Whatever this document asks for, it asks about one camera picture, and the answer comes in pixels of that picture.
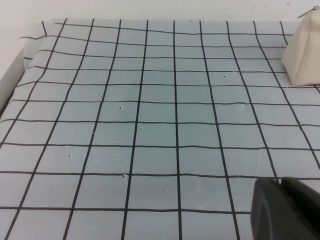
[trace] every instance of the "grid square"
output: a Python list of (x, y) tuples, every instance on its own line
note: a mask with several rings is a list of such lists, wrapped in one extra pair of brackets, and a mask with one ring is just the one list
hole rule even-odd
[(121, 29), (119, 43), (121, 44), (142, 44), (146, 41), (146, 32), (138, 30)]
[(178, 58), (175, 60), (177, 71), (206, 71), (205, 61), (203, 59)]
[(58, 122), (50, 138), (50, 144), (87, 145), (95, 124), (93, 122)]
[(260, 123), (297, 125), (297, 121), (289, 106), (255, 105), (254, 109)]
[(114, 70), (141, 70), (142, 68), (142, 58), (116, 58), (112, 67)]
[(175, 74), (172, 71), (145, 71), (143, 73), (144, 84), (175, 84)]
[(16, 121), (5, 141), (15, 144), (45, 144), (53, 125), (53, 122)]
[(220, 125), (223, 147), (261, 148), (264, 143), (256, 125)]
[(207, 86), (177, 86), (176, 94), (178, 103), (212, 103)]
[(2, 145), (0, 171), (32, 172), (42, 149), (42, 146)]
[(174, 48), (172, 46), (147, 46), (145, 57), (146, 58), (173, 58)]
[(211, 105), (178, 104), (179, 123), (215, 123), (214, 110)]
[(13, 91), (13, 95), (10, 99), (10, 102), (12, 102), (13, 100), (28, 100), (34, 85), (35, 83), (29, 83), (27, 85), (16, 87)]
[(134, 138), (134, 123), (98, 123), (94, 145), (132, 145)]
[(199, 34), (200, 33), (199, 21), (186, 21), (186, 20), (175, 21), (175, 32), (185, 33), (185, 34)]
[(78, 69), (82, 56), (67, 55), (54, 52), (49, 62), (50, 69)]
[(230, 40), (233, 47), (259, 47), (255, 35), (230, 34)]
[(254, 34), (255, 26), (252, 21), (228, 21), (230, 34)]
[(292, 106), (300, 124), (320, 123), (320, 106)]
[(174, 148), (136, 147), (133, 174), (176, 174), (177, 151)]
[(131, 122), (137, 116), (136, 102), (104, 102), (101, 107), (101, 122)]
[(115, 54), (115, 49), (115, 43), (89, 41), (85, 54), (87, 56), (113, 57)]
[(35, 175), (23, 206), (70, 208), (75, 197), (79, 178), (80, 176), (72, 175)]
[(229, 179), (234, 210), (251, 211), (256, 180), (255, 178), (240, 177)]
[(253, 104), (287, 104), (280, 88), (249, 86), (248, 91)]
[(255, 124), (252, 107), (248, 104), (216, 105), (216, 116), (219, 123)]
[(171, 20), (149, 20), (148, 31), (172, 32), (174, 22)]
[(208, 71), (237, 72), (238, 67), (234, 59), (207, 59)]
[(174, 37), (176, 46), (201, 47), (201, 37), (198, 34), (187, 35), (176, 33)]
[(257, 34), (282, 34), (278, 21), (256, 21), (255, 27)]
[(285, 48), (263, 47), (262, 50), (268, 59), (281, 59), (282, 55), (284, 54)]
[(75, 39), (87, 40), (90, 32), (90, 26), (64, 25), (61, 36)]
[(122, 20), (121, 21), (121, 29), (139, 29), (145, 30), (147, 27), (146, 20)]
[(26, 104), (18, 119), (55, 121), (60, 112), (61, 106), (61, 102), (30, 101)]
[(87, 42), (69, 38), (59, 38), (54, 51), (66, 54), (84, 54)]
[(91, 41), (104, 41), (115, 43), (117, 41), (119, 29), (109, 27), (93, 27), (91, 30)]
[(177, 212), (128, 212), (125, 240), (172, 240), (179, 238)]
[(178, 208), (176, 176), (132, 176), (129, 208)]
[(234, 55), (230, 47), (204, 47), (205, 57), (233, 59)]
[(320, 149), (320, 142), (319, 142), (319, 133), (320, 129), (317, 126), (303, 126), (303, 131), (305, 132), (312, 148)]
[(264, 55), (258, 47), (235, 47), (234, 54), (237, 59), (264, 59)]
[(181, 218), (184, 240), (237, 239), (231, 214), (182, 212)]
[(209, 72), (212, 86), (243, 85), (239, 72)]
[(62, 210), (21, 210), (10, 239), (62, 239), (69, 214), (70, 211)]
[(112, 61), (111, 57), (85, 56), (80, 69), (109, 70)]
[(257, 37), (262, 47), (287, 47), (287, 43), (282, 35), (257, 35)]
[(178, 71), (175, 73), (177, 85), (208, 86), (208, 76), (205, 72)]
[(297, 126), (261, 126), (270, 148), (309, 148), (307, 141)]
[(292, 87), (292, 83), (291, 83), (290, 78), (289, 78), (289, 76), (288, 76), (287, 73), (276, 72), (276, 73), (275, 73), (275, 76), (276, 76), (276, 78), (278, 79), (279, 84), (280, 84), (283, 88)]
[(79, 70), (74, 83), (79, 85), (106, 84), (108, 75), (108, 70)]
[(47, 146), (36, 169), (38, 173), (81, 173), (88, 148)]
[(85, 172), (123, 174), (130, 170), (131, 147), (92, 147)]
[(242, 76), (248, 86), (278, 87), (277, 81), (271, 72), (243, 72)]
[(143, 58), (145, 54), (145, 46), (118, 44), (116, 49), (116, 57), (127, 58)]
[(143, 85), (141, 89), (142, 102), (174, 103), (174, 86)]
[(201, 21), (203, 34), (227, 34), (226, 21)]
[(318, 178), (320, 170), (311, 151), (270, 150), (279, 177)]
[(121, 102), (121, 101), (137, 101), (139, 97), (139, 86), (130, 85), (114, 85), (108, 86), (104, 101)]
[(59, 121), (96, 121), (98, 102), (66, 102)]
[(271, 69), (264, 59), (238, 59), (242, 72), (271, 72)]
[(140, 103), (139, 122), (176, 122), (174, 104)]
[(176, 46), (174, 50), (176, 58), (204, 58), (202, 47)]
[(270, 59), (269, 63), (271, 65), (271, 69), (274, 72), (286, 73), (286, 69), (284, 64), (281, 62), (281, 59)]
[(140, 82), (141, 71), (112, 71), (109, 79), (109, 84), (140, 84)]
[(52, 70), (47, 69), (39, 82), (53, 82), (71, 84), (75, 78), (76, 70)]
[(217, 128), (208, 124), (180, 124), (180, 146), (219, 147)]
[(14, 121), (0, 122), (0, 141), (2, 142)]
[(75, 211), (67, 239), (120, 239), (123, 218), (120, 211)]
[(250, 214), (237, 214), (236, 221), (238, 223), (240, 238), (245, 240), (254, 240)]
[(181, 207), (204, 211), (230, 211), (224, 178), (180, 176)]
[(180, 148), (179, 164), (181, 174), (225, 175), (220, 149)]
[(25, 193), (31, 174), (1, 173), (0, 174), (0, 206), (18, 207)]
[(22, 101), (10, 102), (6, 106), (5, 111), (2, 113), (2, 115), (0, 117), (0, 122), (2, 122), (3, 120), (8, 120), (8, 119), (15, 119), (18, 116), (19, 112), (21, 111), (21, 109), (24, 105), (25, 105), (25, 103)]
[(223, 152), (229, 176), (274, 177), (265, 149), (224, 149)]
[(154, 46), (173, 46), (174, 35), (172, 33), (149, 31), (147, 44)]
[(144, 63), (144, 70), (173, 71), (174, 60), (172, 58), (147, 58)]
[(249, 103), (244, 86), (213, 86), (212, 95), (215, 104)]
[(128, 177), (85, 175), (82, 179), (76, 208), (124, 208)]
[(175, 146), (175, 125), (165, 123), (139, 123), (135, 144), (141, 146)]
[(38, 82), (35, 85), (30, 100), (64, 101), (69, 87), (67, 84)]
[(1, 209), (0, 210), (0, 238), (5, 239), (7, 232), (10, 228), (11, 222), (16, 215), (15, 209)]
[(284, 92), (291, 104), (320, 105), (319, 93), (315, 88), (285, 88)]
[(230, 47), (226, 34), (202, 35), (202, 41), (204, 47)]

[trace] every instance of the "grid paper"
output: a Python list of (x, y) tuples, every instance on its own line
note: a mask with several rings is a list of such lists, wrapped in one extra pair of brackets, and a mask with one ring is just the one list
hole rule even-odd
[(252, 239), (259, 177), (320, 191), (296, 24), (66, 19), (0, 119), (3, 239)]

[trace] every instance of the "beige fabric pyramid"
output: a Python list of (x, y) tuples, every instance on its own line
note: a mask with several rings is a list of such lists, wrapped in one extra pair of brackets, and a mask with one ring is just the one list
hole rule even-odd
[(320, 84), (320, 9), (304, 16), (281, 60), (293, 86)]

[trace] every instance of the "black object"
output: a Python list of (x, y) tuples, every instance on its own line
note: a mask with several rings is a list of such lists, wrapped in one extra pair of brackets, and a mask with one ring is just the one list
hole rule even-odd
[(255, 240), (320, 240), (320, 194), (291, 177), (258, 179), (251, 226)]

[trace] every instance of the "white wall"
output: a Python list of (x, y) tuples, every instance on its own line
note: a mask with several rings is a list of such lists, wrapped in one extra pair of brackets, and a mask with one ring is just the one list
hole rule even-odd
[(0, 0), (0, 28), (51, 18), (295, 21), (319, 0)]

